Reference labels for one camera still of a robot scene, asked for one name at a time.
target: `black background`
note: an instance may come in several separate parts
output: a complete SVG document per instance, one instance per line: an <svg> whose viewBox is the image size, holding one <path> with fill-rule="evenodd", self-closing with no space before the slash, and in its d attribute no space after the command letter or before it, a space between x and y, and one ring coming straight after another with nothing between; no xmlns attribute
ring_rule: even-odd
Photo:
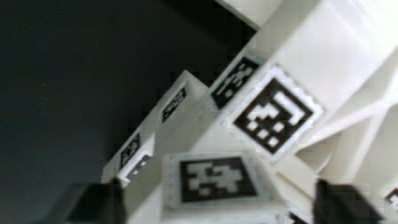
<svg viewBox="0 0 398 224"><path fill-rule="evenodd" d="M253 33L212 0L0 1L0 223L100 181L183 69L210 84Z"/></svg>

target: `white surface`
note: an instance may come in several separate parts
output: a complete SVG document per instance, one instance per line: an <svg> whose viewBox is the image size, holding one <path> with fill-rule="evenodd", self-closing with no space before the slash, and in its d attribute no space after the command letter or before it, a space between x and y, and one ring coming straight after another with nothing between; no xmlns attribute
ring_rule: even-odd
<svg viewBox="0 0 398 224"><path fill-rule="evenodd" d="M397 1L391 0L285 0L207 94L201 82L192 81L192 101L185 99L155 135L155 152L160 156L187 151L258 153L290 210L310 223L319 177L333 183L354 184L381 214L390 220L398 220L398 213L384 199L398 184L395 6ZM265 63L230 103L219 109L212 92L246 55ZM233 121L235 113L249 106L251 94L262 91L267 84L262 80L276 65L295 80L306 95L313 96L324 115L272 160L235 128ZM235 74L237 83L246 74L244 70ZM159 108L171 102L183 83L187 81L182 78L162 98ZM155 164L148 176L139 176L137 183L127 188L130 224L160 222L160 173L162 165ZM201 217L192 217L191 221L198 222L199 219Z"/></svg>

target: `white block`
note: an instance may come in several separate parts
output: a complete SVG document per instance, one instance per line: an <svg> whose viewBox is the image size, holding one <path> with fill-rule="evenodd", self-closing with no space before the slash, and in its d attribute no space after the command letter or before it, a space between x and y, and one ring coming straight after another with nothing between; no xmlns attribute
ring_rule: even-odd
<svg viewBox="0 0 398 224"><path fill-rule="evenodd" d="M162 144L175 132L176 126L189 115L189 111L203 98L208 87L189 71L180 78L159 101L159 131L157 144Z"/></svg>
<svg viewBox="0 0 398 224"><path fill-rule="evenodd" d="M155 132L159 127L159 107L155 107L141 126L116 152L104 168L102 182L107 183L114 177L130 183L134 172L141 168L141 160L155 153Z"/></svg>
<svg viewBox="0 0 398 224"><path fill-rule="evenodd" d="M166 160L160 223L279 223L288 215L249 154L175 154Z"/></svg>

